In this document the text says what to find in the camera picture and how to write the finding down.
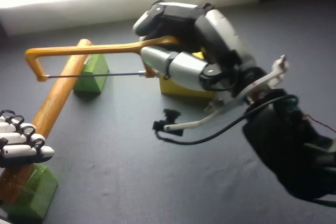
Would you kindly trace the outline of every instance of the wooden cylinder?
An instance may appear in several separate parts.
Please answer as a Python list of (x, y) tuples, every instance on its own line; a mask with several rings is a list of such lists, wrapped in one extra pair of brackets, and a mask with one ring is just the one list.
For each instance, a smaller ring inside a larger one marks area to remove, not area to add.
[[(90, 46), (92, 43), (82, 39), (78, 47)], [(79, 75), (88, 55), (72, 55), (67, 61), (61, 75)], [(52, 87), (42, 107), (35, 115), (32, 124), (36, 133), (48, 137), (65, 102), (67, 101), (77, 78), (59, 78)], [(22, 187), (29, 180), (34, 165), (6, 168), (0, 176), (0, 200), (14, 204)]]

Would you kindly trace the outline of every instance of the green block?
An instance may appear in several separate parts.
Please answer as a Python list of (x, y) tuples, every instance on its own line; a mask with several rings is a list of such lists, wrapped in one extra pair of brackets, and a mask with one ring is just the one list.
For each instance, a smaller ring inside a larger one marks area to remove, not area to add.
[[(85, 63), (81, 75), (89, 76), (92, 74), (107, 74), (108, 71), (109, 67), (106, 63), (104, 55), (90, 55)], [(105, 81), (106, 76), (78, 78), (73, 90), (75, 92), (101, 93)]]
[(30, 178), (22, 187), (15, 204), (2, 205), (8, 213), (8, 219), (16, 224), (41, 223), (58, 183), (47, 166), (34, 165)]

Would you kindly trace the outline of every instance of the yellow block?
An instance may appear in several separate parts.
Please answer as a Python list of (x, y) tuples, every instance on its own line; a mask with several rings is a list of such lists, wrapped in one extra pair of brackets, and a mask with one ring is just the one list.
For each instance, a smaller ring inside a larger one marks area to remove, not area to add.
[[(203, 54), (201, 52), (197, 52), (193, 54), (194, 56), (203, 59)], [(212, 99), (214, 97), (213, 91), (195, 91), (186, 89), (172, 80), (165, 80), (163, 76), (160, 76), (160, 90), (162, 94), (174, 94), (174, 95), (184, 95), (188, 97), (202, 97)]]

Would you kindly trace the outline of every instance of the gray tabletop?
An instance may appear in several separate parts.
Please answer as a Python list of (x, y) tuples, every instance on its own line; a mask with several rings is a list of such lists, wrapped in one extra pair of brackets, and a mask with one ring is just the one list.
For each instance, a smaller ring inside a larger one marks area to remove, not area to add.
[[(280, 0), (222, 10), (266, 71), (287, 54), (281, 85), (300, 107), (336, 126), (336, 0)], [(31, 47), (136, 41), (133, 22), (101, 24), (14, 37), (0, 44), (0, 109), (33, 119), (54, 81), (39, 83), (24, 61)], [(111, 72), (142, 69), (139, 56), (106, 55)], [(66, 57), (43, 61), (50, 74)], [(198, 146), (158, 141), (151, 130), (163, 108), (180, 121), (205, 116), (203, 107), (160, 94), (157, 79), (108, 78), (103, 93), (67, 100), (47, 144), (46, 164), (59, 178), (44, 223), (335, 223), (336, 210), (289, 196), (258, 159), (240, 123)], [(241, 115), (236, 108), (211, 125), (187, 131), (186, 140), (208, 136)], [(319, 132), (334, 137), (317, 126)]]

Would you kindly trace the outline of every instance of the robotic arm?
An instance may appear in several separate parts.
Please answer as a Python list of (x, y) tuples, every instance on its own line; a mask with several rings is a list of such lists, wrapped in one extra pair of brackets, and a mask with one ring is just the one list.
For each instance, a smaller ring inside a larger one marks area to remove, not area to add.
[[(166, 79), (192, 90), (227, 91), (232, 98), (227, 104), (213, 101), (211, 115), (190, 123), (175, 124), (180, 113), (165, 109), (166, 119), (153, 125), (159, 139), (180, 145), (201, 144), (245, 119), (247, 141), (291, 195), (336, 207), (333, 201), (318, 199), (336, 190), (336, 142), (314, 130), (298, 108), (295, 95), (275, 88), (288, 69), (285, 56), (266, 74), (256, 66), (229, 21), (211, 4), (199, 7), (158, 1), (133, 30), (141, 40), (171, 35), (182, 42), (179, 47), (141, 50), (144, 61)], [(199, 51), (205, 60), (191, 54)], [(197, 127), (244, 103), (249, 106), (245, 114), (212, 136), (181, 142), (160, 135), (182, 136), (184, 129)]]

